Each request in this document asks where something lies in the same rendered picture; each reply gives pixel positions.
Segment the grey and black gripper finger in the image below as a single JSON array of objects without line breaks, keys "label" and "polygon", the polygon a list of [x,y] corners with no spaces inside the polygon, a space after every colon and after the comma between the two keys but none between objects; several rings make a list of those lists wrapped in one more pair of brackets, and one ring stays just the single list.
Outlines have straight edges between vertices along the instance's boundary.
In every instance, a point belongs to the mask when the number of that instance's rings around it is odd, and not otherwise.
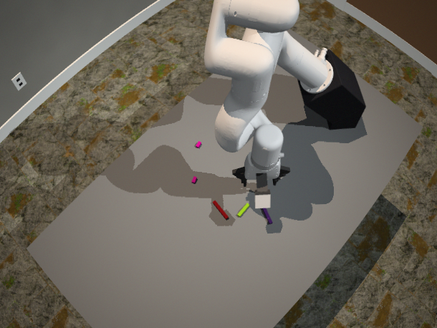
[{"label": "grey and black gripper finger", "polygon": [[273,179],[273,185],[276,185],[278,180],[280,180],[281,177],[285,176],[289,172],[290,172],[290,168],[281,165],[279,177],[276,179]]},{"label": "grey and black gripper finger", "polygon": [[237,169],[232,170],[232,174],[235,175],[237,178],[241,179],[241,183],[243,183],[244,187],[246,187],[246,180],[247,179],[245,179],[244,173],[245,173],[245,166],[242,168],[237,168]]}]

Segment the red rod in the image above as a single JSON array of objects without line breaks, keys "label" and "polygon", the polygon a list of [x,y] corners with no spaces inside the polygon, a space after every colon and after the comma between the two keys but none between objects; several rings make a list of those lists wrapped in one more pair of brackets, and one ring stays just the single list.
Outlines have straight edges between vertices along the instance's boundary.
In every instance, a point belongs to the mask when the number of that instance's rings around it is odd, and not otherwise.
[{"label": "red rod", "polygon": [[223,209],[220,207],[220,205],[219,205],[216,201],[214,201],[213,204],[215,205],[215,207],[218,209],[218,211],[221,213],[221,215],[222,215],[225,219],[229,218],[229,217],[226,215],[226,213],[223,211]]}]

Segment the lime green rod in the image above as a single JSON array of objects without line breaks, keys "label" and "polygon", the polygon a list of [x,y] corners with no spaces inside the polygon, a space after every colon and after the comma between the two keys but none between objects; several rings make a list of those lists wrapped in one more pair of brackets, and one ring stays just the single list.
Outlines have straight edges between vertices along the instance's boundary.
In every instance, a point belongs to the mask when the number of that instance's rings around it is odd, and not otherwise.
[{"label": "lime green rod", "polygon": [[237,216],[240,218],[240,216],[244,213],[244,211],[249,207],[249,204],[247,203],[242,209],[241,211],[237,214]]}]

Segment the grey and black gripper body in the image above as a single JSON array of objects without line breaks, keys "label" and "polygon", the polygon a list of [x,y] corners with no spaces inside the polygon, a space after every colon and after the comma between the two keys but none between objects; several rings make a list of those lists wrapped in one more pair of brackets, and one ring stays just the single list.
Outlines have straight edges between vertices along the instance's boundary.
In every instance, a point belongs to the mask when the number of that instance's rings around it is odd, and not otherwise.
[{"label": "grey and black gripper body", "polygon": [[[256,168],[251,162],[251,152],[247,155],[246,160],[244,162],[245,166],[245,179],[247,180],[256,180],[256,173],[266,173],[267,179],[275,179],[278,178],[280,172],[280,159],[277,162],[276,166],[271,170],[260,170]],[[266,171],[266,172],[265,172]]]}]

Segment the purple rod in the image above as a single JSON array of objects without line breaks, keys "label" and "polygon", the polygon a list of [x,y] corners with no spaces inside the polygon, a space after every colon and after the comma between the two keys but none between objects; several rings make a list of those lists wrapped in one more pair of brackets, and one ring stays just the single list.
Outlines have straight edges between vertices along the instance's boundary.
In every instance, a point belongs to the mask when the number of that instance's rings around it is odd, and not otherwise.
[{"label": "purple rod", "polygon": [[272,220],[271,220],[271,218],[270,218],[270,216],[269,216],[269,214],[268,214],[267,209],[266,209],[266,208],[263,208],[262,210],[263,210],[263,212],[264,212],[264,214],[265,214],[265,216],[266,216],[266,219],[268,220],[269,224],[272,224],[273,222],[272,222]]}]

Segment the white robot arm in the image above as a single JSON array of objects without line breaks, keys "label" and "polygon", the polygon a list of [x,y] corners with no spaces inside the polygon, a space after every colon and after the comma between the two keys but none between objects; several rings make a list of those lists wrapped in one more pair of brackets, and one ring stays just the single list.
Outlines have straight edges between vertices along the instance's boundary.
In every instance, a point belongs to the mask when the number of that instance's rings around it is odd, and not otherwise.
[{"label": "white robot arm", "polygon": [[[260,170],[271,170],[284,157],[282,131],[261,111],[276,65],[312,94],[327,89],[333,78],[327,49],[313,55],[287,32],[298,16],[298,0],[213,1],[204,64],[210,73],[232,77],[215,121],[216,140],[235,153],[254,136],[251,162]],[[226,36],[229,24],[246,27],[242,40]]]}]

